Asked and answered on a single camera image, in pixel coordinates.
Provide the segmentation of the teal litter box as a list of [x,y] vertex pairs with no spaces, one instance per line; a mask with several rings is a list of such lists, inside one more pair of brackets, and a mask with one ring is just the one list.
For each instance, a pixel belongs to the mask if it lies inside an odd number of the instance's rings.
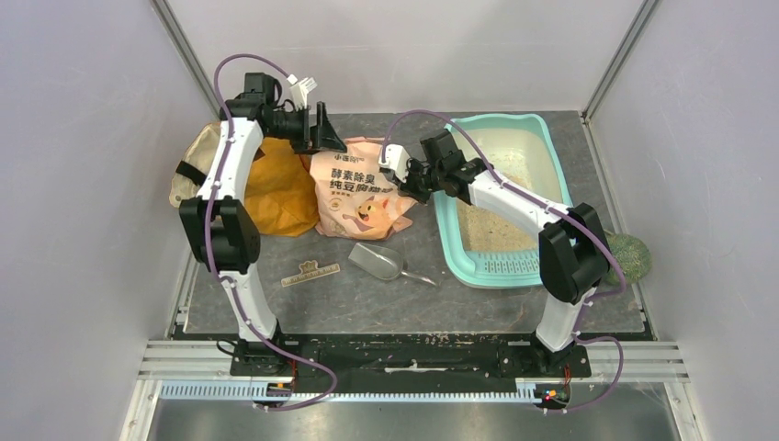
[[[481,114],[452,130],[466,159],[479,147],[506,178],[542,198],[572,200],[547,123],[537,114]],[[443,192],[433,195],[449,271],[472,288],[525,288],[541,283],[536,234]]]

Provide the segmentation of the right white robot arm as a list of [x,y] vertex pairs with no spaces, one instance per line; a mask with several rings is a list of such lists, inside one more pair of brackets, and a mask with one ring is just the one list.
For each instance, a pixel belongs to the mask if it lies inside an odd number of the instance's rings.
[[518,186],[481,153],[466,159],[448,130],[421,145],[422,161],[397,144],[383,146],[379,154],[381,173],[402,195],[425,203],[443,192],[536,236],[539,275],[548,297],[533,333],[530,363],[540,375],[555,375],[566,366],[566,350],[578,337],[582,306],[616,266],[597,212],[585,203],[569,207]]

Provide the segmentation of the pink cat litter bag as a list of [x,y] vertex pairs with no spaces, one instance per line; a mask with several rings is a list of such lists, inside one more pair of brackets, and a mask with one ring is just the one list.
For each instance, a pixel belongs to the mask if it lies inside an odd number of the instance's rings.
[[324,236],[381,241],[412,226],[406,217],[416,201],[399,195],[379,171],[382,140],[347,139],[347,150],[311,157],[319,210],[316,231]]

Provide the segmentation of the wooden bag clip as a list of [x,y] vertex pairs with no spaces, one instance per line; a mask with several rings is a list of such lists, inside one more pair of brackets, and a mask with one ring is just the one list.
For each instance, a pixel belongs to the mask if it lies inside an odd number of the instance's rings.
[[288,288],[314,279],[334,275],[340,271],[341,267],[338,263],[319,267],[319,263],[316,260],[305,261],[299,264],[298,274],[281,279],[281,286]]

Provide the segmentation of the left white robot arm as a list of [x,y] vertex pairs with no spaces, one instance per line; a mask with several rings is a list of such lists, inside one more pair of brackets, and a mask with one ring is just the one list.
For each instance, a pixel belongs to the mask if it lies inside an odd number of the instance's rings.
[[289,141],[293,153],[343,153],[345,143],[328,119],[326,106],[312,107],[312,77],[286,79],[290,107],[281,83],[267,73],[249,73],[243,91],[224,102],[215,157],[197,194],[184,200],[179,216],[194,257],[226,292],[238,323],[238,342],[254,349],[253,362],[266,375],[282,372],[288,350],[277,344],[278,321],[263,292],[257,263],[261,233],[244,205],[250,169],[267,138]]

